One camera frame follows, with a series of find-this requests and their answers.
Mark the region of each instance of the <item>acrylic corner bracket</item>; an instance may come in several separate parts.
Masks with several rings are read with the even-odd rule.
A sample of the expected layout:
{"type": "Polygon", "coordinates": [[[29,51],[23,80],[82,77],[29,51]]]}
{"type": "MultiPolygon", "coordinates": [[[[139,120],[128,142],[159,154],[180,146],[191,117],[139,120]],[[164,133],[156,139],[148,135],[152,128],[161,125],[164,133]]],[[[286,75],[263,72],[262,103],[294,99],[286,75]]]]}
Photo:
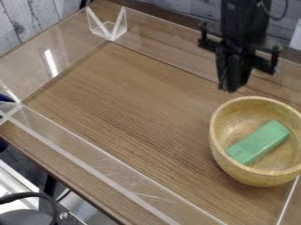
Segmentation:
{"type": "Polygon", "coordinates": [[[120,9],[114,23],[110,21],[101,22],[89,7],[85,8],[85,13],[92,34],[97,35],[105,40],[114,41],[126,32],[124,7],[120,9]]]}

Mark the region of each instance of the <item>black cable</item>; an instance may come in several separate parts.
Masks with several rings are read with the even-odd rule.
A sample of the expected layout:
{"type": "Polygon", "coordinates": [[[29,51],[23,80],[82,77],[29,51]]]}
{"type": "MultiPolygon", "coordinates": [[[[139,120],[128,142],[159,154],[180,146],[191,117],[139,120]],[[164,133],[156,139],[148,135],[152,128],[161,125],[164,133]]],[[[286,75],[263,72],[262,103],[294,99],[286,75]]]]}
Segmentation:
{"type": "Polygon", "coordinates": [[[283,12],[282,12],[282,14],[279,15],[279,17],[276,17],[275,15],[271,15],[268,9],[267,9],[266,6],[264,6],[263,0],[260,0],[260,6],[262,6],[262,9],[263,9],[264,13],[266,13],[266,14],[268,15],[268,17],[270,17],[271,19],[274,19],[275,21],[280,20],[280,19],[284,17],[284,15],[286,15],[287,0],[284,0],[284,1],[286,1],[286,7],[284,7],[283,12]]]}
{"type": "Polygon", "coordinates": [[[60,202],[68,196],[69,193],[70,193],[70,189],[68,190],[68,192],[61,197],[58,197],[56,199],[56,201],[60,202]]]}
{"type": "Polygon", "coordinates": [[[44,193],[37,193],[37,192],[21,192],[21,193],[13,193],[13,194],[7,194],[3,197],[0,198],[0,205],[10,203],[15,200],[21,200],[21,199],[26,199],[26,198],[31,198],[31,197],[37,197],[41,198],[44,200],[48,200],[48,202],[52,205],[52,209],[53,209],[53,218],[52,221],[49,223],[49,225],[54,225],[56,224],[56,218],[57,218],[57,208],[56,208],[56,203],[53,201],[53,199],[44,193]]]}

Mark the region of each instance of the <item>bowl rim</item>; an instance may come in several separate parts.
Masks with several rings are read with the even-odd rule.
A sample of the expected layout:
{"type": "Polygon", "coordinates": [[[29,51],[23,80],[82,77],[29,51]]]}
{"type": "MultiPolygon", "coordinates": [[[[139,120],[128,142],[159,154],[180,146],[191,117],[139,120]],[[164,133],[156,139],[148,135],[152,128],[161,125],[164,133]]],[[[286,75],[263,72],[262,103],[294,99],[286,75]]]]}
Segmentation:
{"type": "Polygon", "coordinates": [[[220,148],[220,146],[217,144],[217,139],[216,139],[215,132],[213,132],[213,124],[215,124],[215,121],[216,121],[216,117],[217,117],[219,112],[228,105],[231,105],[232,103],[236,103],[238,101],[242,101],[242,100],[254,100],[254,99],[255,100],[267,101],[267,102],[271,102],[271,103],[275,103],[275,104],[280,105],[287,110],[290,110],[291,113],[294,113],[295,116],[301,119],[301,113],[291,106],[288,106],[287,104],[284,104],[284,103],[282,103],[282,102],[279,102],[279,101],[276,101],[276,100],[274,100],[271,98],[264,98],[264,97],[258,97],[258,96],[244,96],[244,97],[234,98],[234,99],[231,99],[229,101],[227,101],[225,103],[223,103],[217,107],[217,110],[212,113],[212,116],[211,116],[211,119],[209,119],[208,135],[209,135],[211,140],[213,141],[216,150],[217,150],[219,154],[225,158],[225,160],[228,160],[229,163],[232,163],[239,169],[242,169],[244,171],[248,171],[248,172],[251,172],[254,174],[264,175],[264,176],[283,176],[283,175],[287,175],[287,174],[299,172],[301,171],[301,163],[296,164],[294,167],[291,167],[288,169],[284,169],[284,170],[280,170],[280,171],[263,171],[260,169],[251,168],[251,167],[240,164],[235,159],[232,159],[227,155],[225,151],[220,148]]]}

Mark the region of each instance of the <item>green block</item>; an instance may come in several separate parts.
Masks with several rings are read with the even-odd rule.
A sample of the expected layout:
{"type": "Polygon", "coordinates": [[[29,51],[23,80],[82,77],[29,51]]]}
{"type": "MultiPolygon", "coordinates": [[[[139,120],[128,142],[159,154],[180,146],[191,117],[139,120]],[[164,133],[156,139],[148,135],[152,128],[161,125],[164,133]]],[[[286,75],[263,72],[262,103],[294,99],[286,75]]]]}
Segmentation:
{"type": "Polygon", "coordinates": [[[242,164],[254,163],[288,137],[287,128],[271,120],[243,140],[231,145],[225,152],[242,164]]]}

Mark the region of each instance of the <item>wooden bowl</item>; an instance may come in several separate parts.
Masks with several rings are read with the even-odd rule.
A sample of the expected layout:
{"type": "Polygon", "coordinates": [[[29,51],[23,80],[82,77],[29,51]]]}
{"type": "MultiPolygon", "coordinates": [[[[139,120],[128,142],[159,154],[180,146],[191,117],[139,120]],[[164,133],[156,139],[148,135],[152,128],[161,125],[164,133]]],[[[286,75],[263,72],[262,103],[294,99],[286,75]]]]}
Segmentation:
{"type": "Polygon", "coordinates": [[[272,99],[243,97],[224,103],[209,120],[208,141],[219,167],[246,185],[280,185],[301,173],[301,114],[272,99]],[[227,155],[225,149],[270,120],[286,126],[288,138],[262,159],[246,166],[227,155]]]}

